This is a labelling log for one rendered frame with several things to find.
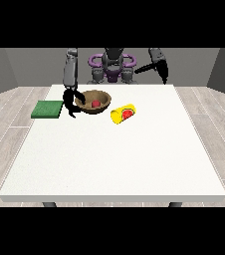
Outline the green square pad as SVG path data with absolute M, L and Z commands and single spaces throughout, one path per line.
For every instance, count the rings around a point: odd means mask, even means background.
M 38 101 L 31 113 L 32 119 L 57 119 L 62 110 L 62 101 Z

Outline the brown wooden bowl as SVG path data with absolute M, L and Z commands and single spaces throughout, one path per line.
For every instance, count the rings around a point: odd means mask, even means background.
M 89 115 L 96 115 L 102 113 L 109 107 L 112 101 L 112 97 L 104 91 L 85 91 L 83 92 L 83 95 L 86 98 L 86 102 L 83 104 L 81 100 L 75 98 L 75 103 L 84 113 Z M 99 104 L 94 107 L 93 101 L 98 101 Z

